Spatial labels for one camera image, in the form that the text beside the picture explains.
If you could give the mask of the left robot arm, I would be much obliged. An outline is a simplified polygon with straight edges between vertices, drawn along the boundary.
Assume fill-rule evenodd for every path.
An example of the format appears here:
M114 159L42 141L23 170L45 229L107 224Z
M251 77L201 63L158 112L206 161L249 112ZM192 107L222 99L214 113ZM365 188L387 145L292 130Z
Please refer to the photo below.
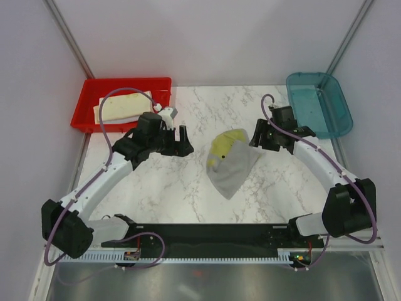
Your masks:
M92 245L107 241L117 241L123 247L135 244L137 232L123 217L92 220L90 216L105 196L151 153L175 157L193 153L186 127L174 127L176 115L173 107L165 107L157 114L142 114L136 127L112 144L111 154L89 179L60 201L49 199L44 203L41 227L46 251L55 246L63 254L79 258Z

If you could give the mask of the light blue towel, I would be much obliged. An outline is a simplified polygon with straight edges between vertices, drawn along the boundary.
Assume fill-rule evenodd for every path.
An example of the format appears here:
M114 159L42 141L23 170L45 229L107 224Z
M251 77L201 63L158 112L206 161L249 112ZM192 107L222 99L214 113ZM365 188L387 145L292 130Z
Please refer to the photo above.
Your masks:
M118 119L116 121L116 124L127 124L131 122L136 122L138 120L138 116L133 116L133 117L127 117L124 119Z

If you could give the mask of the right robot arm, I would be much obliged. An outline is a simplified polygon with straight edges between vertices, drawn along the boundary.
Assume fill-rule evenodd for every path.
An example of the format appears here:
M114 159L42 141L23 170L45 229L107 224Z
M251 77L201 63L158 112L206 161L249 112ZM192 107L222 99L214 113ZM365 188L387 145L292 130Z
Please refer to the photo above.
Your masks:
M319 145L315 133L299 126L290 106L263 107L271 115L258 119L250 145L279 151L286 149L301 161L327 192L322 212L289 221L287 242L301 247L312 235L346 236L359 243L377 239L376 187L369 178L360 179L347 171Z

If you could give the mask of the grey white towel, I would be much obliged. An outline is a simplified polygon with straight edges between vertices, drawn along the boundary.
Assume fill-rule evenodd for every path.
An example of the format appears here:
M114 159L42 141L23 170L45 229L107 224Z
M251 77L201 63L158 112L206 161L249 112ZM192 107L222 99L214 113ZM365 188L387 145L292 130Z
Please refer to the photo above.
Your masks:
M212 185L226 199L244 184L261 153L249 145L244 129L232 129L216 136L206 160L206 173Z

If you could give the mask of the pale yellow patterned towel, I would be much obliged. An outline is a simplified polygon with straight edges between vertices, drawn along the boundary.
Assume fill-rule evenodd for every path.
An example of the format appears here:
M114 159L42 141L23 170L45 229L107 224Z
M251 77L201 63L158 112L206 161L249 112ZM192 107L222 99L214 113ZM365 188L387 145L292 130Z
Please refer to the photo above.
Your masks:
M104 124L116 124L118 119L139 117L144 112L153 112L153 103L141 93L118 95L103 104L102 120Z

